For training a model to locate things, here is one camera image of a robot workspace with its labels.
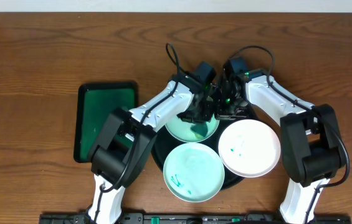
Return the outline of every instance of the robotic arm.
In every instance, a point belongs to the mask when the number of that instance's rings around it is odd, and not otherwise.
[[[315,188],[328,183],[336,171],[346,164],[337,141],[328,128],[304,108],[269,88],[265,70],[250,71],[242,58],[235,58],[224,65],[224,75],[217,87],[211,88],[216,73],[203,62],[194,73],[174,75],[166,88],[144,105],[129,112],[117,109],[108,117],[88,155],[96,181],[93,205],[88,211],[92,220],[100,224],[115,223],[121,214],[120,205],[125,188],[144,167],[156,132],[171,118],[179,116],[182,120],[194,123],[209,121],[212,115],[216,119],[240,119],[246,116],[245,106],[251,103],[264,110],[281,127],[283,164],[291,179],[280,213],[289,223],[301,224],[305,221]],[[273,77],[269,78],[284,95],[297,99],[276,83]],[[298,102],[316,110],[339,134],[335,112],[330,106],[314,107],[300,99]],[[146,111],[153,106],[143,120]],[[128,150],[114,140],[116,134],[134,141],[133,154],[133,150]],[[307,134],[319,134],[320,139],[309,143]],[[109,188],[113,190],[102,193],[102,190]],[[310,210],[309,220],[313,219],[317,200]]]

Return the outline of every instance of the green food residue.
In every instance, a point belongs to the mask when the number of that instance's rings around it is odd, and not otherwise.
[[[173,183],[174,184],[176,184],[176,186],[177,187],[184,187],[184,184],[182,184],[182,183],[180,183],[179,181],[178,181],[178,179],[177,179],[177,174],[176,175],[174,175],[176,178],[174,179],[174,177],[173,176],[171,176],[171,181],[173,181]]]

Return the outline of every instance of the wooden table surface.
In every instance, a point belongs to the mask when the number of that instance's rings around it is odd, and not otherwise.
[[[217,71],[233,51],[263,45],[274,77],[295,95],[330,104],[351,158],[348,181],[323,191],[317,213],[352,217],[352,14],[0,13],[0,223],[37,223],[43,212],[76,212],[93,200],[90,164],[73,160],[77,90],[91,81],[134,80],[140,104],[181,65]],[[268,67],[259,50],[243,54]],[[340,170],[337,178],[343,175]],[[281,162],[204,203],[166,188],[152,158],[126,190],[124,208],[152,213],[275,211],[287,190]]]

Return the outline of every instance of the white wall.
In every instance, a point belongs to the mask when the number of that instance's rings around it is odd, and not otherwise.
[[[352,0],[0,0],[0,12],[352,12]]]

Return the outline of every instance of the cable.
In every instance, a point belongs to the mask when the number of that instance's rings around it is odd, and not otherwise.
[[[171,54],[169,52],[169,47],[171,47],[171,50],[172,50],[173,55],[174,55],[174,59],[173,59],[173,57],[171,56]],[[179,77],[181,71],[183,71],[185,73],[185,71],[182,70],[182,68],[180,67],[180,62],[179,62],[176,50],[174,49],[174,47],[170,43],[166,43],[166,52],[167,52],[169,58],[171,59],[171,61],[177,67],[177,75],[178,75],[178,77]],[[165,100],[167,100],[170,96],[173,96],[174,92],[176,92],[177,86],[178,86],[178,80],[176,80],[176,84],[174,85],[174,88],[171,90],[171,92],[167,96],[165,96],[164,98],[159,100],[157,103],[155,103],[153,106],[151,106],[148,110],[146,110],[144,112],[144,115],[143,115],[143,117],[141,118],[141,121],[140,121],[140,125],[141,126],[143,125],[145,118],[151,113],[151,111],[153,109],[155,109],[158,105],[160,105]],[[130,163],[131,163],[131,158],[133,157],[133,154],[135,153],[135,150],[136,150],[136,142],[137,142],[137,139],[140,137],[140,134],[141,134],[141,129],[139,129],[139,131],[136,134],[136,138],[134,139],[133,145],[131,146],[129,157],[128,157],[127,161],[126,161],[125,168],[123,169],[123,172],[120,174],[120,177],[115,182],[115,184],[113,184],[109,189],[106,189],[106,190],[104,189],[105,188],[104,185],[100,186],[100,195],[98,196],[97,209],[95,211],[94,223],[97,222],[97,217],[98,217],[98,214],[100,212],[100,204],[101,204],[102,194],[103,193],[108,193],[108,192],[112,191],[113,189],[117,188],[120,185],[121,181],[123,180],[123,177],[125,176],[126,172],[128,171]]]
[[[310,213],[310,211],[313,208],[314,201],[316,199],[316,196],[320,193],[320,189],[321,188],[326,188],[326,187],[335,187],[337,185],[342,184],[343,182],[345,182],[347,180],[347,178],[349,176],[349,173],[350,173],[350,160],[349,160],[348,151],[346,150],[346,146],[343,143],[341,137],[339,136],[339,134],[335,131],[335,129],[332,127],[332,125],[329,122],[327,122],[325,119],[323,119],[320,115],[318,115],[316,112],[314,112],[311,108],[307,108],[306,106],[303,106],[302,104],[300,104],[298,102],[298,99],[294,99],[294,100],[291,99],[290,97],[288,97],[287,95],[283,94],[280,90],[278,90],[277,88],[275,88],[273,86],[273,82],[270,82],[270,74],[272,73],[272,71],[274,69],[275,59],[274,59],[274,55],[271,53],[270,50],[268,50],[268,49],[266,49],[265,47],[262,47],[262,46],[250,45],[250,46],[246,46],[246,47],[243,47],[243,48],[237,50],[235,53],[233,53],[228,58],[228,60],[230,60],[231,58],[235,57],[237,54],[241,53],[243,50],[251,49],[251,48],[262,49],[265,52],[267,52],[270,55],[270,57],[271,57],[272,63],[271,63],[270,69],[269,69],[269,71],[267,72],[267,75],[266,75],[267,83],[269,84],[269,87],[271,87],[276,93],[278,93],[279,95],[281,95],[282,97],[284,97],[285,99],[287,99],[288,101],[293,103],[294,105],[296,105],[296,106],[306,110],[307,112],[311,113],[315,118],[317,118],[317,120],[319,122],[323,123],[331,131],[332,135],[334,135],[334,137],[338,140],[338,143],[339,143],[340,147],[342,148],[343,154],[344,154],[345,159],[346,159],[346,170],[345,170],[345,174],[343,175],[342,179],[340,179],[337,182],[331,183],[331,184],[321,184],[321,185],[319,185],[319,186],[317,186],[315,188],[315,193],[314,193],[314,195],[312,197],[312,200],[310,201],[308,210],[306,211],[306,215],[305,215],[305,224],[306,224],[306,223],[308,223],[308,214]]]

